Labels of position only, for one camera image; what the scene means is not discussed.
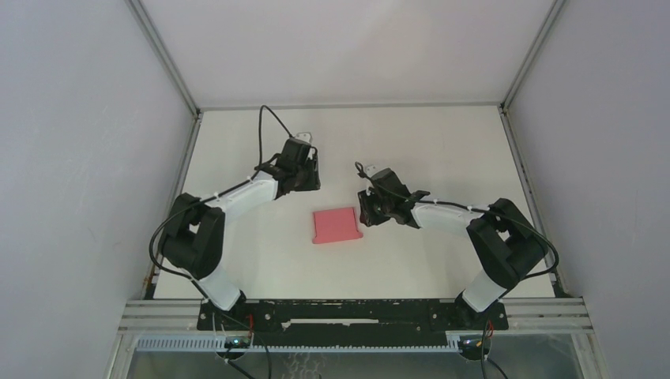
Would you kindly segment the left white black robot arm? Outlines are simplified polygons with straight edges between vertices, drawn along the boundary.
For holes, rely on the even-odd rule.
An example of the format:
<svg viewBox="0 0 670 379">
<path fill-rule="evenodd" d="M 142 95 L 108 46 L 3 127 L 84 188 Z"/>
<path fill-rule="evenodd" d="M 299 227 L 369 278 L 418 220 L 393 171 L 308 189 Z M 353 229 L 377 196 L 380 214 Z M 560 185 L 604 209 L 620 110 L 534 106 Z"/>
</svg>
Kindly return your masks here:
<svg viewBox="0 0 670 379">
<path fill-rule="evenodd" d="M 172 265 L 172 274 L 186 277 L 217 308 L 221 324 L 239 328 L 247 308 L 241 303 L 243 291 L 223 264 L 227 227 L 261 205 L 292 192 L 319 190 L 320 185 L 318 150 L 310 133 L 299 133 L 238 185 L 208 198 L 179 195 L 152 237 L 152 248 Z"/>
</svg>

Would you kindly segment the pink cardboard box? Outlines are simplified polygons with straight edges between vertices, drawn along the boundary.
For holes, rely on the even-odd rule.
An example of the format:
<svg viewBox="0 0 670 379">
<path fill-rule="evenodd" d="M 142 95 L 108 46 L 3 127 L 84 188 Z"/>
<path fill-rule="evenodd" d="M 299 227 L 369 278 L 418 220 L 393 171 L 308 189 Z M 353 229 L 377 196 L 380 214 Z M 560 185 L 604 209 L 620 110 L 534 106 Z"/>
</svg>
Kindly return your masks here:
<svg viewBox="0 0 670 379">
<path fill-rule="evenodd" d="M 353 207 L 320 210 L 313 213 L 316 245 L 361 239 L 356 210 Z"/>
</svg>

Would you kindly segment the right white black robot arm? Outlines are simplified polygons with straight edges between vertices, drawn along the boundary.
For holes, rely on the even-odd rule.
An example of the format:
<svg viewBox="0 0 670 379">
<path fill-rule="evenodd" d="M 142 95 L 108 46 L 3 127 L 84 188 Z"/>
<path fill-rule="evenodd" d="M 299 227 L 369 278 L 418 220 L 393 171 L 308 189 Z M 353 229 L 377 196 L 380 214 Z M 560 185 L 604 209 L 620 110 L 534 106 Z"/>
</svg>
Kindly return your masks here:
<svg viewBox="0 0 670 379">
<path fill-rule="evenodd" d="M 412 192 L 390 168 L 355 164 L 370 185 L 358 192 L 360 222 L 373 227 L 394 220 L 415 229 L 436 229 L 469 238 L 481 264 L 475 279 L 457 296 L 457 320 L 478 328 L 488 309 L 521 281 L 555 247 L 524 217 L 514 202 L 499 198 L 478 207 L 440 201 L 430 192 Z"/>
</svg>

